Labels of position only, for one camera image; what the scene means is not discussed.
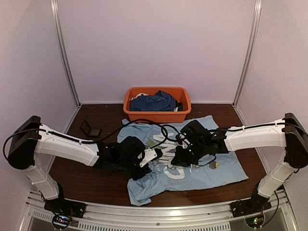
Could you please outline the light blue printed t-shirt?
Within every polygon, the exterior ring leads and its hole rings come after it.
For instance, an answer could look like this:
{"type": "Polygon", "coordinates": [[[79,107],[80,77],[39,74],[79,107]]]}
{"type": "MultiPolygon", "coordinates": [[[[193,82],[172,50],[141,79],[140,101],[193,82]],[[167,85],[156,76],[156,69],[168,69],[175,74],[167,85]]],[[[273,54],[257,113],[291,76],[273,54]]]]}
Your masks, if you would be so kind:
{"type": "Polygon", "coordinates": [[[210,189],[248,179],[234,152],[217,155],[218,169],[209,167],[208,162],[213,159],[209,155],[201,158],[199,166],[168,168],[167,165],[175,156],[175,148],[178,145],[174,142],[176,131],[188,124],[188,120],[173,123],[171,127],[168,127],[169,140],[167,141],[164,141],[161,129],[156,125],[129,124],[127,119],[123,119],[122,123],[125,127],[117,136],[118,142],[122,142],[128,136],[133,136],[141,140],[147,148],[159,143],[159,148],[163,152],[161,158],[149,163],[151,173],[136,181],[128,180],[128,195],[132,205],[149,204],[151,197],[164,191],[210,189]]]}

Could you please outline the painted round brooch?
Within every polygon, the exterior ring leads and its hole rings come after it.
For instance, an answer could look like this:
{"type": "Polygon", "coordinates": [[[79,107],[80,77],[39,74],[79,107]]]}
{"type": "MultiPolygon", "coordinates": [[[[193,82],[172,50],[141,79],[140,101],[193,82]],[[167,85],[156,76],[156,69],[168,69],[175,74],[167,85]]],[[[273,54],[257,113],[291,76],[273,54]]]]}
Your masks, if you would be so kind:
{"type": "Polygon", "coordinates": [[[209,167],[211,169],[218,169],[218,162],[217,161],[212,161],[211,163],[209,163],[209,167]]]}

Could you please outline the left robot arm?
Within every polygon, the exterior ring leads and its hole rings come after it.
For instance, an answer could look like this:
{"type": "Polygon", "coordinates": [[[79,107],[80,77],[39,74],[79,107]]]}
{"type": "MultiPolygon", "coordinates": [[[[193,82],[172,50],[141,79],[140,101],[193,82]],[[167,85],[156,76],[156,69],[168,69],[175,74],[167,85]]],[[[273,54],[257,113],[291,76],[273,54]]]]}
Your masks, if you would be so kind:
{"type": "Polygon", "coordinates": [[[62,196],[60,184],[40,165],[38,155],[61,157],[94,168],[111,165],[115,170],[130,172],[134,180],[149,173],[149,162],[158,157],[154,148],[146,148],[136,137],[110,144],[83,140],[51,129],[38,116],[30,117],[4,143],[10,145],[4,154],[9,165],[23,171],[59,214],[69,210],[69,202],[62,196]]]}

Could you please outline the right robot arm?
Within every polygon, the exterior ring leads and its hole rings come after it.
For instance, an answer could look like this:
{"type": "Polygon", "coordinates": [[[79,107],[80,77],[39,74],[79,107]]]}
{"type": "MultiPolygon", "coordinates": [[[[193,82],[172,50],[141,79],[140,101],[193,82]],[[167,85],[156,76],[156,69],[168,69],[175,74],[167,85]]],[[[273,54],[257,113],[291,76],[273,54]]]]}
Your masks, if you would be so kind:
{"type": "Polygon", "coordinates": [[[253,213],[262,208],[293,173],[308,165],[308,134],[292,113],[265,124],[217,129],[206,129],[193,120],[181,130],[176,140],[179,145],[171,164],[182,167],[197,165],[205,155],[258,147],[283,147],[284,156],[255,186],[247,201],[246,207],[253,213]]]}

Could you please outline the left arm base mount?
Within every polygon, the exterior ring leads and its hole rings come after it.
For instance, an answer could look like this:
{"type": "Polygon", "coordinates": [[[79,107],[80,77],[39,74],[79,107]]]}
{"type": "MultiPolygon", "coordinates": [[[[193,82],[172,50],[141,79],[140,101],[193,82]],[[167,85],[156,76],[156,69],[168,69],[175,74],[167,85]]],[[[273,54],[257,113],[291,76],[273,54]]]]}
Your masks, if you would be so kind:
{"type": "Polygon", "coordinates": [[[73,218],[83,218],[86,204],[63,198],[56,198],[53,200],[45,200],[44,209],[49,210],[54,214],[65,215],[73,218]]]}

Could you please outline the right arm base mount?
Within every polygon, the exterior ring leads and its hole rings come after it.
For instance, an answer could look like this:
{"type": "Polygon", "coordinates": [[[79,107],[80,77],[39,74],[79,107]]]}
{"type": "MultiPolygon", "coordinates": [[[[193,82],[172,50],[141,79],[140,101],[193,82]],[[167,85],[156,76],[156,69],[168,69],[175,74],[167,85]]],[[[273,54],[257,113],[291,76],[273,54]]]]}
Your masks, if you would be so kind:
{"type": "Polygon", "coordinates": [[[254,199],[238,200],[230,203],[231,212],[234,218],[247,216],[254,213],[262,212],[272,208],[269,201],[260,201],[254,199]]]}

